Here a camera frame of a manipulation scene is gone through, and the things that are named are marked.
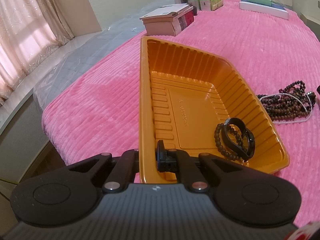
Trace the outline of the orange plastic tray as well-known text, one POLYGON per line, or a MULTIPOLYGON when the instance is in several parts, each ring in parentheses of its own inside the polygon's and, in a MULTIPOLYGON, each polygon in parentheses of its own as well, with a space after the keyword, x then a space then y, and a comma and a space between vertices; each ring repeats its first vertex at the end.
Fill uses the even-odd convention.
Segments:
POLYGON ((144 36, 140 43, 139 175, 149 184, 175 180, 158 172, 157 142, 218 155, 214 131, 228 118, 241 119, 255 138, 247 166, 276 173, 290 163, 274 124, 235 67, 223 57, 182 44, 144 36))

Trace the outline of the pink plush blanket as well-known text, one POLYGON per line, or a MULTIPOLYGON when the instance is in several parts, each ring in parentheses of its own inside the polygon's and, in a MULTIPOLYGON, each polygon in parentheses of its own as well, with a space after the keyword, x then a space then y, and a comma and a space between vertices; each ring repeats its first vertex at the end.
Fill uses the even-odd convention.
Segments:
POLYGON ((42 127, 67 165, 140 149, 140 180, 175 179, 155 148, 218 154, 214 129, 241 119, 256 140, 248 166, 277 173, 302 195, 296 224, 319 220, 319 109, 302 123, 273 125, 257 99, 302 80, 319 85, 319 41, 293 11, 287 20, 225 0, 175 37, 144 32, 91 67, 43 111, 42 127))

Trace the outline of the clear plastic covered mattress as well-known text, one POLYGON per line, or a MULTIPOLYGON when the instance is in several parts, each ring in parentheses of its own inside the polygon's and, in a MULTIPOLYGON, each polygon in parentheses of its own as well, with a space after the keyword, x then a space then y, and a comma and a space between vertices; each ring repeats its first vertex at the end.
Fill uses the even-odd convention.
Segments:
POLYGON ((174 0, 154 0, 140 11, 126 15, 90 38, 79 48, 67 53, 34 87, 37 109, 44 109, 82 74, 120 45, 145 30, 141 16, 174 0))

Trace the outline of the pink cardboard box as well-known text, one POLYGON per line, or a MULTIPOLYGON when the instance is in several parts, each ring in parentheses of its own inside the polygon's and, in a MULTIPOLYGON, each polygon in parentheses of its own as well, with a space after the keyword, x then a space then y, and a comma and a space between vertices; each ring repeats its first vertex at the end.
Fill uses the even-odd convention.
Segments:
POLYGON ((142 20, 146 32, 149 36, 152 35, 165 35, 177 36, 182 31, 178 22, 178 18, 186 14, 183 12, 175 17, 152 18, 150 20, 142 20))

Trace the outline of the red black box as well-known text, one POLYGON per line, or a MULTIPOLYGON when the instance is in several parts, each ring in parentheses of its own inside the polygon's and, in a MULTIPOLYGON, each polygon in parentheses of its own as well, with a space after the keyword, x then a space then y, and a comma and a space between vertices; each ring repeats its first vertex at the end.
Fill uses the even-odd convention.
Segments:
POLYGON ((183 16, 179 17, 178 22, 179 22, 181 31, 183 31, 185 28, 187 28, 189 25, 191 25, 194 22, 193 11, 189 11, 183 16))

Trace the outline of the white book on box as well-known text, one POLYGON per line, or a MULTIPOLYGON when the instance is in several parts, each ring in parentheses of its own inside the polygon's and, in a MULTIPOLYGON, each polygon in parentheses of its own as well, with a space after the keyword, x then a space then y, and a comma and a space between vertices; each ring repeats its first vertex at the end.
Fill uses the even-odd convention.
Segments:
POLYGON ((183 12, 189 12, 193 10, 193 6, 188 3, 182 4, 170 4, 159 7, 151 12, 140 17, 140 20, 150 20, 152 18, 164 18, 175 17, 183 12))

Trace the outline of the pink curtain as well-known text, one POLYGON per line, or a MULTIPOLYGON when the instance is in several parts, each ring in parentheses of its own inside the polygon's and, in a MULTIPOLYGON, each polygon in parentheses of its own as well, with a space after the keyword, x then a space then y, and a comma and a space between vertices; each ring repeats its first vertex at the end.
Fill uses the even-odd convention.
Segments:
POLYGON ((73 38, 55 0, 1 0, 1 103, 73 38))

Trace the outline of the green tissue box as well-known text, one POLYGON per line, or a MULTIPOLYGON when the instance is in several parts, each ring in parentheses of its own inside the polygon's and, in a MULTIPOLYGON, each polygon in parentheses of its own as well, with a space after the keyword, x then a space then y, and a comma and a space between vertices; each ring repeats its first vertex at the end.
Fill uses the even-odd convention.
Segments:
POLYGON ((214 11, 223 6, 223 0, 195 0, 200 11, 214 11))

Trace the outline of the long white flat box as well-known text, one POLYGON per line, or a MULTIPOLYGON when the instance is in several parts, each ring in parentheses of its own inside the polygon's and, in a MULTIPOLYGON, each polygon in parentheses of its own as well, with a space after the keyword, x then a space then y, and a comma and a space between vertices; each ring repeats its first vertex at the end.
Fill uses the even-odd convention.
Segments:
POLYGON ((248 11, 272 15, 285 20, 289 19, 288 11, 283 6, 275 3, 272 3, 272 5, 269 6, 269 5, 249 2, 247 0, 241 0, 239 2, 239 8, 241 10, 248 10, 248 11))

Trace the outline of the green rectangular box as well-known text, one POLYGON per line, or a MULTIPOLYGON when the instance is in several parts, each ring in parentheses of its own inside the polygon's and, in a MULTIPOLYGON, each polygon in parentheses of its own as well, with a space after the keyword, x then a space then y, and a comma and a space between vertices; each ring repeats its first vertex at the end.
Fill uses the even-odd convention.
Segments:
POLYGON ((257 4, 262 4, 266 6, 272 6, 272 0, 247 0, 248 2, 251 3, 257 3, 257 4))

